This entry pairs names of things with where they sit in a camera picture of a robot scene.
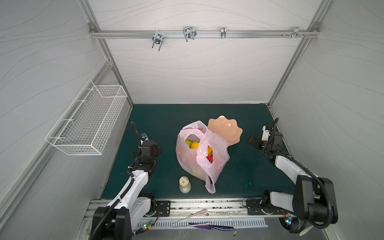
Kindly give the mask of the pink plastic bag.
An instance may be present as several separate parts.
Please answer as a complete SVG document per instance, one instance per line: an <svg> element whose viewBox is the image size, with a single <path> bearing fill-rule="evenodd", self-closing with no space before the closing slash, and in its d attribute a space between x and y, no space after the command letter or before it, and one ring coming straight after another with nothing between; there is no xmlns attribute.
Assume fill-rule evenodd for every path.
<svg viewBox="0 0 384 240"><path fill-rule="evenodd" d="M190 149L185 140L194 142ZM229 143L210 131L202 121L183 127L177 136L176 155L180 166L192 176L205 181L210 194L216 192L217 182L226 163L230 160ZM207 156L213 154L210 163Z"/></svg>

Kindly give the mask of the red dragon fruit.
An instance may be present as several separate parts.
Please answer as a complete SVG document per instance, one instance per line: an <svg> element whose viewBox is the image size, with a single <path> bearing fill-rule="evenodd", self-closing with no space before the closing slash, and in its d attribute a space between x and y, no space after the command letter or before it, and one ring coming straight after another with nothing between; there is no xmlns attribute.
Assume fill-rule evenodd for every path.
<svg viewBox="0 0 384 240"><path fill-rule="evenodd" d="M207 159L210 163L212 163L214 160L213 160L213 154L210 154L207 156Z"/></svg>

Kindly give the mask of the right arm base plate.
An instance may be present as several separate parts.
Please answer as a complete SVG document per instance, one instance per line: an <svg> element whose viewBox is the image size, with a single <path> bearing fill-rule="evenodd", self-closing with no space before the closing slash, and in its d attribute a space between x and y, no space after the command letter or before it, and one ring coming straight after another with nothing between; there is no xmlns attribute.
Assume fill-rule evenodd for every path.
<svg viewBox="0 0 384 240"><path fill-rule="evenodd" d="M285 216L283 209L273 206L263 199L245 199L247 214L250 216Z"/></svg>

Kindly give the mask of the green fruit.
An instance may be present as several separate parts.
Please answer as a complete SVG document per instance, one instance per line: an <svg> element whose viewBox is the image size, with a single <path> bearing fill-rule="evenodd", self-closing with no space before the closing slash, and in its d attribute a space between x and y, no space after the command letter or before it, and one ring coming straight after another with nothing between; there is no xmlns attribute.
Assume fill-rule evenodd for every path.
<svg viewBox="0 0 384 240"><path fill-rule="evenodd" d="M194 142L190 141L190 140L185 140L186 144L188 145L188 147L191 149L192 148L192 144Z"/></svg>

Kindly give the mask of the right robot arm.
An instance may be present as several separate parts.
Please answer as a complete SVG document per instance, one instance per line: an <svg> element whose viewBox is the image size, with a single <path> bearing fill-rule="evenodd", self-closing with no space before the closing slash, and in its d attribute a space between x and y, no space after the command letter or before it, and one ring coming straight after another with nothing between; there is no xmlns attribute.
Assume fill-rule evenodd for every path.
<svg viewBox="0 0 384 240"><path fill-rule="evenodd" d="M326 229L336 224L339 214L333 182L314 174L284 151L278 122L276 118L272 125L264 126L263 135L252 135L249 142L294 183L294 193L266 190L260 198L244 198L242 203L248 215L282 214L278 218L280 225L298 235L311 228Z"/></svg>

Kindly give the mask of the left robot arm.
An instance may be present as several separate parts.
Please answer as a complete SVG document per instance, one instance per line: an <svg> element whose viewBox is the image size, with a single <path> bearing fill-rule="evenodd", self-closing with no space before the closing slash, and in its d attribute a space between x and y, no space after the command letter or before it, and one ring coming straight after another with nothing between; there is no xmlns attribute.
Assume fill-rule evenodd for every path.
<svg viewBox="0 0 384 240"><path fill-rule="evenodd" d="M139 134L134 122L131 127L138 139L134 150L134 163L128 167L129 179L116 197L105 207L96 209L92 219L90 240L131 240L152 228L154 222L135 227L145 215L160 216L153 193L143 193L156 169L156 158L161 154L160 145Z"/></svg>

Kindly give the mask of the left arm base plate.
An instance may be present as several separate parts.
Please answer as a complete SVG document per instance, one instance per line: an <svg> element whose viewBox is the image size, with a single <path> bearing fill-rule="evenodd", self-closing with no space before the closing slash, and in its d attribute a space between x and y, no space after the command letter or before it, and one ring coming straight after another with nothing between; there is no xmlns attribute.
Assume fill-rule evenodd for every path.
<svg viewBox="0 0 384 240"><path fill-rule="evenodd" d="M171 211L171 201L151 201L150 211L145 214L146 217L169 217Z"/></svg>

